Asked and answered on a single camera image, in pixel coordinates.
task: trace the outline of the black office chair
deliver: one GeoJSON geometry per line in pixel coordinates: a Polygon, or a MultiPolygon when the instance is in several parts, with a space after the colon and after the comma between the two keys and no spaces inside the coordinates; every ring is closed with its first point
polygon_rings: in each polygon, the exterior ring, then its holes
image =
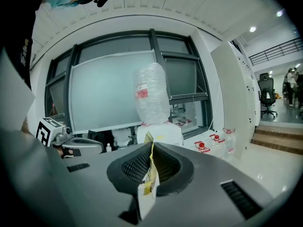
{"type": "Polygon", "coordinates": [[[268,73],[263,73],[260,75],[258,85],[261,91],[260,101],[267,108],[266,110],[261,111],[261,118],[264,114],[272,114],[275,118],[276,116],[278,116],[278,113],[276,111],[269,110],[269,107],[276,102],[274,80],[269,77],[268,73]]]}

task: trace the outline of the white box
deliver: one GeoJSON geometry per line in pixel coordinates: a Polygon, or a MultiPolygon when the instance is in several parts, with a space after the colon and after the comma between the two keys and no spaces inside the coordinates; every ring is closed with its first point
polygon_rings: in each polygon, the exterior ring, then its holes
{"type": "Polygon", "coordinates": [[[64,125],[58,123],[52,118],[41,118],[36,138],[45,146],[50,146],[51,142],[56,138],[57,133],[62,133],[64,125]]]}

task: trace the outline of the wooden stair step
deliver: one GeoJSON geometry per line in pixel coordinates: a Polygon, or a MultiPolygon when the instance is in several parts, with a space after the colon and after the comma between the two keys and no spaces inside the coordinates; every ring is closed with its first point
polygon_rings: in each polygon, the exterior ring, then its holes
{"type": "Polygon", "coordinates": [[[303,129],[292,129],[292,128],[260,125],[256,128],[256,133],[294,139],[294,140],[303,140],[303,129]]]}
{"type": "Polygon", "coordinates": [[[277,137],[255,133],[251,139],[252,144],[303,155],[303,140],[277,137]]]}

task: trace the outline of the window frame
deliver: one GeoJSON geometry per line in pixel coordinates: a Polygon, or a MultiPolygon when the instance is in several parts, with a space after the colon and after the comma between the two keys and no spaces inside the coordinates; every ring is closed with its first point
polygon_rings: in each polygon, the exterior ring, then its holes
{"type": "MultiPolygon", "coordinates": [[[[201,110],[202,110],[202,118],[203,118],[203,127],[200,127],[198,129],[195,129],[193,131],[188,131],[183,134],[184,138],[190,138],[195,135],[198,135],[202,132],[205,132],[208,130],[209,126],[211,125],[211,121],[213,118],[213,112],[212,112],[212,103],[211,103],[211,97],[208,87],[208,82],[205,74],[205,70],[203,67],[203,63],[201,61],[200,55],[196,49],[196,46],[191,38],[191,36],[183,36],[183,35],[177,35],[173,33],[168,32],[161,32],[161,31],[155,31],[154,29],[150,30],[136,30],[136,31],[125,31],[125,32],[117,32],[113,34],[108,35],[102,35],[93,39],[90,39],[88,41],[85,41],[80,44],[75,44],[73,48],[67,50],[62,55],[58,56],[56,59],[51,61],[51,65],[47,74],[47,81],[45,86],[45,115],[47,115],[47,108],[46,108],[46,91],[47,88],[52,85],[53,83],[56,83],[57,81],[61,80],[64,77],[64,92],[63,92],[63,102],[64,102],[64,113],[63,116],[65,116],[66,126],[71,128],[71,120],[70,120],[70,109],[69,109],[69,82],[70,82],[70,73],[72,66],[75,66],[79,63],[80,55],[82,49],[88,48],[92,45],[96,45],[99,43],[104,43],[106,41],[115,40],[115,39],[121,39],[121,38],[130,38],[130,37],[138,37],[138,36],[148,36],[150,40],[150,46],[151,49],[154,50],[156,61],[159,63],[165,73],[166,73],[166,81],[167,81],[167,93],[169,96],[169,104],[182,104],[182,103],[188,103],[188,102],[201,102],[201,110]],[[165,37],[165,38],[171,38],[174,40],[181,40],[186,43],[186,47],[190,54],[185,53],[179,53],[179,52],[168,52],[168,51],[161,51],[159,48],[159,44],[157,41],[157,37],[165,37]],[[64,59],[65,57],[69,56],[69,62],[66,68],[66,71],[57,75],[55,75],[55,70],[58,65],[58,61],[64,59]],[[205,91],[204,93],[193,93],[193,94],[187,94],[187,95],[176,95],[171,96],[170,89],[169,89],[169,81],[167,78],[167,70],[165,66],[165,59],[166,58],[173,58],[173,59],[181,59],[181,60],[194,60],[196,62],[196,67],[199,66],[200,71],[202,73],[203,83],[205,91]]],[[[195,85],[197,87],[197,68],[195,69],[196,72],[196,82],[195,85]]],[[[62,115],[55,115],[52,116],[53,118],[60,118],[62,115]]]]}
{"type": "MultiPolygon", "coordinates": [[[[65,112],[64,113],[59,113],[59,114],[56,114],[56,115],[53,115],[53,116],[48,116],[49,110],[47,108],[47,90],[50,90],[50,87],[53,84],[58,83],[59,81],[62,80],[62,78],[65,77],[66,71],[60,73],[57,76],[55,76],[55,73],[56,73],[56,69],[57,69],[57,66],[58,66],[58,62],[63,60],[64,58],[66,58],[68,56],[71,56],[71,49],[67,50],[66,52],[64,52],[63,54],[58,56],[56,59],[51,60],[51,63],[50,63],[49,69],[48,69],[48,73],[47,73],[47,76],[46,76],[46,84],[45,84],[45,100],[44,100],[44,105],[45,106],[44,106],[44,108],[45,108],[45,116],[46,117],[50,117],[50,118],[53,118],[53,119],[58,119],[58,118],[63,118],[65,116],[65,112]]],[[[50,97],[52,98],[52,101],[54,102],[51,90],[50,90],[50,97]]]]}

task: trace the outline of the plastic bag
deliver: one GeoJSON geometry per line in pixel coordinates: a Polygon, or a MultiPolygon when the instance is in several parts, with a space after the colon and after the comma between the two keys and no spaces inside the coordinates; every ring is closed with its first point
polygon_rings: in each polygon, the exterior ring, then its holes
{"type": "Polygon", "coordinates": [[[134,72],[135,102],[145,124],[164,123],[170,115],[164,69],[158,63],[143,66],[134,72]]]}

